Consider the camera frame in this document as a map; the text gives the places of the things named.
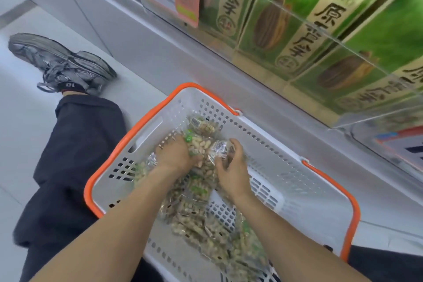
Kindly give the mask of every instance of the white floor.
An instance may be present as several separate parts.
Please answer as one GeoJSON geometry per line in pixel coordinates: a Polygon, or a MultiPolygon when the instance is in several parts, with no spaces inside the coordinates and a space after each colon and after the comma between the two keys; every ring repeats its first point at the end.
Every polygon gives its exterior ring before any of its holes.
{"type": "MultiPolygon", "coordinates": [[[[0,0],[0,15],[23,1],[0,0]]],[[[12,231],[37,190],[33,170],[55,125],[54,110],[61,98],[38,90],[41,73],[9,52],[9,36],[19,32],[43,35],[72,51],[86,50],[106,60],[119,79],[103,97],[120,106],[128,127],[166,97],[39,7],[0,29],[0,281],[8,282],[19,280],[26,256],[25,249],[13,244],[12,231]]]]}

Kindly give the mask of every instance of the white plastic basket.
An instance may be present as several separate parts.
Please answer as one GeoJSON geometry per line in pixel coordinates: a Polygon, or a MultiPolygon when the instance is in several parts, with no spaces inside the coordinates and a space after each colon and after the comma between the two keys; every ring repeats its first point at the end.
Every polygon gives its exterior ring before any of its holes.
{"type": "MultiPolygon", "coordinates": [[[[251,188],[257,197],[306,236],[348,258],[360,219],[357,201],[334,180],[312,167],[217,96],[194,83],[178,87],[120,141],[108,160],[89,179],[84,197],[101,217],[133,189],[134,165],[170,132],[184,129],[192,110],[219,124],[225,138],[237,138],[248,156],[251,188]]],[[[233,228],[235,212],[218,194],[209,211],[233,228]]],[[[228,281],[213,263],[198,256],[169,225],[155,221],[144,257],[168,281],[228,281]]],[[[272,281],[270,272],[263,280],[272,281]]]]}

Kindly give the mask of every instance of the sneaker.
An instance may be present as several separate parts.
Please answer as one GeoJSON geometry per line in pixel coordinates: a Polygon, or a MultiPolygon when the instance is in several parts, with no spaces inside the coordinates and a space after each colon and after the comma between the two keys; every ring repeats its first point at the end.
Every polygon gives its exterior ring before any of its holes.
{"type": "Polygon", "coordinates": [[[72,53],[62,44],[31,33],[17,33],[9,39],[9,50],[43,72],[43,92],[60,92],[59,84],[72,82],[85,92],[98,95],[104,85],[117,77],[116,72],[100,57],[79,51],[72,53]]]}

